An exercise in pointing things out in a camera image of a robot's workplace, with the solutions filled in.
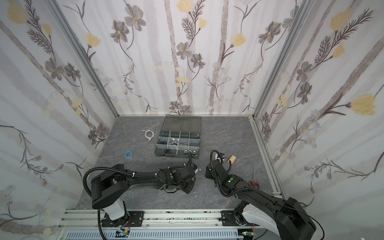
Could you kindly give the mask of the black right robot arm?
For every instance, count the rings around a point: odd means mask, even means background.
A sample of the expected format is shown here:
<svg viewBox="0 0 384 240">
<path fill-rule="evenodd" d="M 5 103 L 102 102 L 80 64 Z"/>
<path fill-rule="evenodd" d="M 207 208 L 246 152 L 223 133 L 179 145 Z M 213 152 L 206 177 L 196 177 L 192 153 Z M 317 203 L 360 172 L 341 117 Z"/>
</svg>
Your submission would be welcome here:
<svg viewBox="0 0 384 240">
<path fill-rule="evenodd" d="M 245 208 L 240 208 L 238 214 L 249 224 L 255 224 L 275 232 L 282 240 L 310 240 L 321 224 L 307 214 L 303 206 L 294 198 L 287 200 L 269 195 L 237 175 L 231 175 L 223 166 L 223 154 L 217 150 L 210 153 L 210 163 L 207 165 L 206 178 L 212 179 L 222 196 L 229 198 L 237 196 L 245 206 L 253 206 L 269 217 L 266 222 L 276 224 L 268 227 L 262 218 L 247 219 Z"/>
</svg>

